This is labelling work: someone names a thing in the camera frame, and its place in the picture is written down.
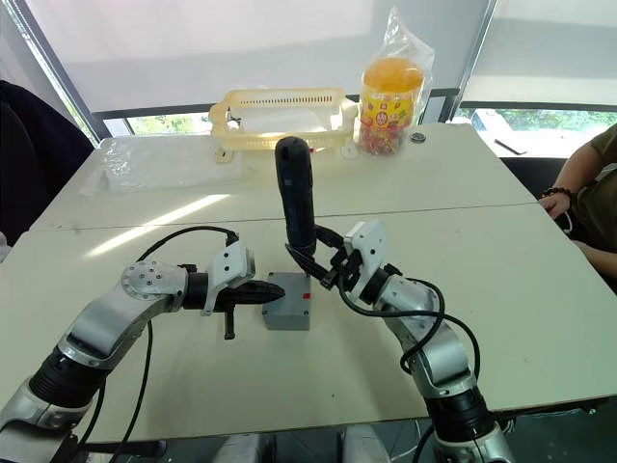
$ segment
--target yellow plastic basket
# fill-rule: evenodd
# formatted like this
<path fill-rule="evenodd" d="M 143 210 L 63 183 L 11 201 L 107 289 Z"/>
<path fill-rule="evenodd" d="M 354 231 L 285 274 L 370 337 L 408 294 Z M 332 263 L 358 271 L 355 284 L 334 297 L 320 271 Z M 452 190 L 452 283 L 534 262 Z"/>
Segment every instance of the yellow plastic basket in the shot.
<path fill-rule="evenodd" d="M 251 115 L 277 113 L 281 109 L 310 110 L 320 121 L 319 131 L 251 131 L 243 124 Z M 311 148 L 342 148 L 352 139 L 357 104 L 342 89 L 237 90 L 210 108 L 212 135 L 224 150 L 273 150 L 284 137 L 304 139 Z"/>

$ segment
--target plastic bag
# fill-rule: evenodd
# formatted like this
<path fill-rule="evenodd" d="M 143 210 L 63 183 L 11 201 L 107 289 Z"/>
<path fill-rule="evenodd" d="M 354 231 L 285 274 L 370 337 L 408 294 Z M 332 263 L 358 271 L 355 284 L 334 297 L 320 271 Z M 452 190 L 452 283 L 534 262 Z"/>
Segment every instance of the plastic bag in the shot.
<path fill-rule="evenodd" d="M 216 162 L 218 142 L 203 135 L 153 135 L 104 140 L 82 195 L 127 193 L 236 180 L 242 158 Z"/>
<path fill-rule="evenodd" d="M 426 105 L 435 50 L 389 13 L 384 44 L 362 75 L 359 145 L 371 154 L 398 152 Z"/>

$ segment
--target gray box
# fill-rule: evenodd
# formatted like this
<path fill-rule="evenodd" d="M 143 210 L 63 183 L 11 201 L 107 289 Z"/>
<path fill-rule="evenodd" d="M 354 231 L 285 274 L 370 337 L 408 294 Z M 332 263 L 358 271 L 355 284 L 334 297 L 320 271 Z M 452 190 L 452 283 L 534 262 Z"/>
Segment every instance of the gray box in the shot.
<path fill-rule="evenodd" d="M 268 282 L 279 285 L 285 295 L 264 304 L 263 321 L 269 330 L 308 331 L 310 327 L 310 277 L 304 273 L 270 273 Z"/>

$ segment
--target orange lid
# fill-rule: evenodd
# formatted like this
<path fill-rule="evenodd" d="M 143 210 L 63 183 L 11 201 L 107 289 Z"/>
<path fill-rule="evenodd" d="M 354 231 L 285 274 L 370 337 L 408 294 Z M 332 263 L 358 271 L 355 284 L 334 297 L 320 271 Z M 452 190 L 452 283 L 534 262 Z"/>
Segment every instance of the orange lid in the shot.
<path fill-rule="evenodd" d="M 424 74 L 405 58 L 382 58 L 364 72 L 364 85 L 378 92 L 408 92 L 422 86 Z"/>

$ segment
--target robotic arm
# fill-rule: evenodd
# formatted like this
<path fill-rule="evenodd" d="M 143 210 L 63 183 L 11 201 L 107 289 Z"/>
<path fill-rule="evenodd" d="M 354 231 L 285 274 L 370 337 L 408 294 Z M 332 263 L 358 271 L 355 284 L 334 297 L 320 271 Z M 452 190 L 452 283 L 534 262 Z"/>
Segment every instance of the robotic arm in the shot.
<path fill-rule="evenodd" d="M 444 309 L 439 290 L 428 282 L 403 278 L 391 264 L 382 266 L 387 241 L 381 222 L 359 222 L 344 237 L 315 228 L 319 241 L 337 249 L 331 270 L 290 245 L 287 250 L 322 286 L 337 286 L 345 303 L 356 312 L 382 317 L 404 351 L 416 347 L 416 353 L 409 358 L 404 355 L 401 364 L 408 367 L 424 397 L 437 433 L 438 461 L 514 463 L 501 428 L 478 390 L 458 336 L 445 322 L 430 334 L 438 312 Z M 372 306 L 372 311 L 357 307 L 358 300 Z M 410 311 L 420 311 L 420 316 L 398 316 Z"/>
<path fill-rule="evenodd" d="M 77 444 L 71 429 L 147 323 L 181 307 L 203 315 L 224 312 L 225 337 L 233 339 L 235 304 L 262 304 L 284 295 L 278 286 L 250 281 L 254 275 L 253 254 L 240 241 L 219 253 L 206 273 L 193 265 L 154 260 L 127 267 L 107 294 L 77 316 L 39 370 L 0 411 L 0 458 L 70 461 Z"/>

